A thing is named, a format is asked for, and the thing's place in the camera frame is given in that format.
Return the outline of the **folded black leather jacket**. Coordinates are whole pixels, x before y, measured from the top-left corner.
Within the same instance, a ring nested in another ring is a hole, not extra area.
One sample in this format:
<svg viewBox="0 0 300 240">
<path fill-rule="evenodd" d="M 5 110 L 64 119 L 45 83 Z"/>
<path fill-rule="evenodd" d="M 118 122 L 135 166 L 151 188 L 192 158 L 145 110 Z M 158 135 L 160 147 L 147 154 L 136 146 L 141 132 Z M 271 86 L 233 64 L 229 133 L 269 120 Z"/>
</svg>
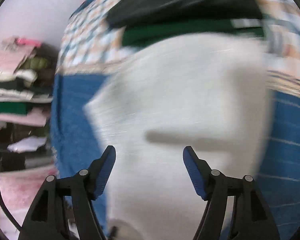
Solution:
<svg viewBox="0 0 300 240">
<path fill-rule="evenodd" d="M 194 19 L 262 19 L 255 0 L 121 0 L 107 14 L 112 28 Z"/>
</svg>

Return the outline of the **blue striped plaid bedsheet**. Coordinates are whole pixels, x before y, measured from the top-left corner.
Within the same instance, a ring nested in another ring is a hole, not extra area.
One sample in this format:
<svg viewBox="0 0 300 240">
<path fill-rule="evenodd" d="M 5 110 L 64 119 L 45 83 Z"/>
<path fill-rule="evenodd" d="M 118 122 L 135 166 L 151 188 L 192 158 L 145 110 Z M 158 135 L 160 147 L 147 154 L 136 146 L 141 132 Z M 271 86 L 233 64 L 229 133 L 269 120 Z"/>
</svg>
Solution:
<svg viewBox="0 0 300 240">
<path fill-rule="evenodd" d="M 51 139 L 62 177 L 75 174 L 101 155 L 83 106 L 106 79 L 105 63 L 131 54 L 121 48 L 121 31 L 106 25 L 119 0 L 86 0 L 64 31 L 53 90 Z M 274 121 L 258 184 L 275 218 L 280 237 L 300 226 L 300 0 L 257 0 L 266 30 L 279 56 L 271 67 Z"/>
</svg>

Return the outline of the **white tweed jacket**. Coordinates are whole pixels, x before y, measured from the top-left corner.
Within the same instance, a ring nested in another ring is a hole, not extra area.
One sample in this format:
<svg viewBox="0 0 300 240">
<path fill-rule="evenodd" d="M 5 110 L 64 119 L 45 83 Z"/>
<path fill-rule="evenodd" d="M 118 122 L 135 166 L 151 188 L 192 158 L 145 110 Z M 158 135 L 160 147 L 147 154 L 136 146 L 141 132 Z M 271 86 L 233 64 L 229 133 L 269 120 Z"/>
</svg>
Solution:
<svg viewBox="0 0 300 240">
<path fill-rule="evenodd" d="M 271 120 L 259 38 L 182 35 L 130 56 L 84 106 L 116 149 L 110 225 L 123 239 L 191 239 L 206 206 L 183 162 L 191 146 L 226 176 L 256 173 Z"/>
</svg>

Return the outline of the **folded green striped garment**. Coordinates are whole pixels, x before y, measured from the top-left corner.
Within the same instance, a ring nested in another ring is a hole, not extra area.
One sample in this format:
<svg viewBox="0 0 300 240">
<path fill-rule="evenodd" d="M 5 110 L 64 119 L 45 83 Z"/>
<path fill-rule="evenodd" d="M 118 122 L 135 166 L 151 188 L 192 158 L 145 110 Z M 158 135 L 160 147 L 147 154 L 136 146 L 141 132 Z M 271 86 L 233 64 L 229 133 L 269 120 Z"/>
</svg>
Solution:
<svg viewBox="0 0 300 240">
<path fill-rule="evenodd" d="M 197 33 L 247 34 L 261 38 L 264 37 L 262 23 L 257 19 L 196 19 L 128 26 L 122 35 L 122 46 L 145 48 L 167 38 Z"/>
</svg>

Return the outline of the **pile of clothes on rack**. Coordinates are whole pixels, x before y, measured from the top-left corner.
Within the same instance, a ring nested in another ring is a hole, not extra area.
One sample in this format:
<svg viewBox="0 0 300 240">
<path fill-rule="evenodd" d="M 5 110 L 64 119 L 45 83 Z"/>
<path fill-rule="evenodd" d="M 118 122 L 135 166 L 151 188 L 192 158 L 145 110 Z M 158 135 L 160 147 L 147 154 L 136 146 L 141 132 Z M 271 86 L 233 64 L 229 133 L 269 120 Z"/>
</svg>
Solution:
<svg viewBox="0 0 300 240">
<path fill-rule="evenodd" d="M 57 55 L 9 37 L 0 46 L 0 172 L 52 163 L 50 118 Z"/>
</svg>

